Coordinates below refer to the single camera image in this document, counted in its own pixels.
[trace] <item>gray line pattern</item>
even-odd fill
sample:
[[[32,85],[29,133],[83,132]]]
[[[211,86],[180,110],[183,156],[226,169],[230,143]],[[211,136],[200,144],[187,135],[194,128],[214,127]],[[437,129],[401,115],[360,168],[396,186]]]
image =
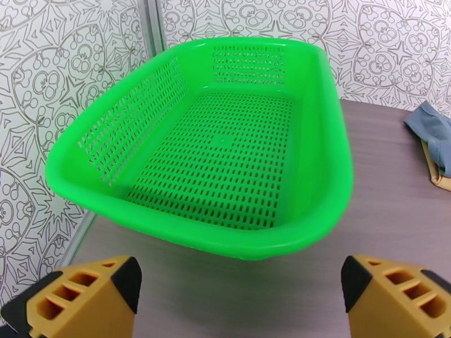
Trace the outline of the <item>gray line pattern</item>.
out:
[[[162,0],[169,47],[216,36],[298,39],[329,54],[343,99],[451,114],[451,0]]]
[[[148,59],[137,0],[0,0],[0,306],[52,271],[85,211],[52,192],[65,128]]]

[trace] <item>patterned wallpaper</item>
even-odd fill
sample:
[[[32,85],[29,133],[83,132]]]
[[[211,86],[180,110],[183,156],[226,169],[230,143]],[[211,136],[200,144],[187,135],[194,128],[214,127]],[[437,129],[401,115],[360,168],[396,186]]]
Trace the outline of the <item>patterned wallpaper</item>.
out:
[[[84,210],[44,178],[55,139],[148,59],[137,0],[0,0],[0,305],[46,275]]]
[[[329,54],[344,99],[451,113],[451,0],[161,0],[166,42],[299,39]]]

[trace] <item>basket bottom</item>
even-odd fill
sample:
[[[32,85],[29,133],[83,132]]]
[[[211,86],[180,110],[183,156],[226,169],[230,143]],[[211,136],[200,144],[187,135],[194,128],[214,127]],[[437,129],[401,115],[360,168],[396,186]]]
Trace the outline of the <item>basket bottom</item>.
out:
[[[124,199],[233,229],[283,224],[293,107],[279,93],[206,88],[149,147]]]

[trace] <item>blue cloth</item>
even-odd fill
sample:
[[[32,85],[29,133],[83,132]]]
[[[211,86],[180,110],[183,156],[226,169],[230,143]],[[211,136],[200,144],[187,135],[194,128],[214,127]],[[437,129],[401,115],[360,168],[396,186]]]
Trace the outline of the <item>blue cloth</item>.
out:
[[[427,143],[429,155],[441,174],[451,177],[451,119],[425,101],[404,119],[404,123]]]

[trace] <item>yellow plastic part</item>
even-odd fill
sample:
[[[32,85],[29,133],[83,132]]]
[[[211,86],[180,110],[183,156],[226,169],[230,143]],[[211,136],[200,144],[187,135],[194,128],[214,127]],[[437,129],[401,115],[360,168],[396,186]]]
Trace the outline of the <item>yellow plastic part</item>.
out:
[[[342,284],[352,338],[450,338],[451,284],[428,273],[418,265],[348,257]]]
[[[132,337],[135,313],[111,279],[129,258],[62,268],[63,274],[26,304],[30,337]]]

